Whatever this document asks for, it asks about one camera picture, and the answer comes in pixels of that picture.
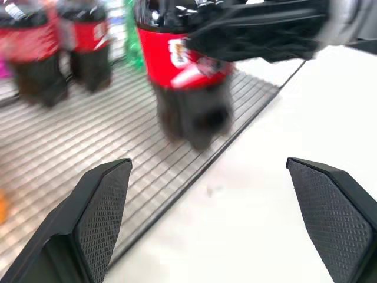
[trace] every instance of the soda bottle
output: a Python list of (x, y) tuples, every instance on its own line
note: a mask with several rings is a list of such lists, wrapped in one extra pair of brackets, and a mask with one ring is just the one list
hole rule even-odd
[(70, 55), (73, 79), (90, 92), (111, 83), (107, 12), (96, 0), (57, 2), (60, 40)]
[(54, 106), (68, 91), (49, 10), (36, 0), (0, 1), (0, 54), (14, 75), (20, 97)]
[[(205, 6), (208, 13), (198, 17)], [(134, 17), (158, 116), (169, 138), (186, 139), (197, 150), (228, 131), (232, 117), (229, 63), (184, 46), (185, 36), (216, 10), (215, 1), (135, 0)]]

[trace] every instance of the grooved metal surface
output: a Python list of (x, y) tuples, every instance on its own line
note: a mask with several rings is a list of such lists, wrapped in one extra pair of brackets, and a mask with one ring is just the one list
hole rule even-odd
[(70, 99), (53, 110), (20, 102), (2, 108), (0, 188), (8, 194), (11, 214), (0, 227), (0, 277), (84, 172), (130, 157), (134, 168), (115, 260), (278, 91), (238, 72), (232, 85), (232, 134), (218, 137), (201, 154), (165, 139), (145, 75), (126, 66), (117, 67), (112, 86), (94, 96), (71, 85)]

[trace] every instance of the robotic arm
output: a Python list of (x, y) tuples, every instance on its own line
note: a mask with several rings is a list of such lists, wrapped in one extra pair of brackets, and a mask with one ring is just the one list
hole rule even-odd
[(196, 22), (204, 23), (188, 35), (186, 46), (227, 62), (309, 60), (328, 45), (354, 40), (371, 5), (372, 0), (202, 1)]
[[(377, 203), (346, 172), (289, 158), (306, 230), (334, 283), (377, 282)], [(121, 225), (130, 159), (87, 172), (0, 283), (102, 283)]]

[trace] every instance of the white surface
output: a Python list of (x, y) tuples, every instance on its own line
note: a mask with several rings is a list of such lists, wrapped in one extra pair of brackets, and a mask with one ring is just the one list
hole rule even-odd
[(376, 65), (343, 47), (307, 63), (105, 282), (332, 282), (285, 161), (346, 170), (377, 199)]
[(236, 64), (239, 70), (252, 74), (274, 85), (282, 86), (297, 70), (303, 60), (294, 59), (275, 64), (269, 64), (264, 59), (256, 58), (240, 61)]

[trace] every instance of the bottle base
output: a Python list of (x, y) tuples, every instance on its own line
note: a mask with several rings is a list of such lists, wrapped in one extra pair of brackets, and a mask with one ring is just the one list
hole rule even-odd
[(8, 62), (21, 100), (53, 107), (68, 97), (67, 81), (59, 68), (59, 55), (41, 61)]
[(161, 128), (171, 142), (187, 140), (193, 149), (203, 151), (215, 136), (229, 133), (233, 117), (230, 76), (218, 84), (193, 90), (151, 85)]
[(111, 84), (109, 52), (109, 46), (88, 53), (71, 51), (69, 55), (73, 80), (91, 93), (109, 87)]

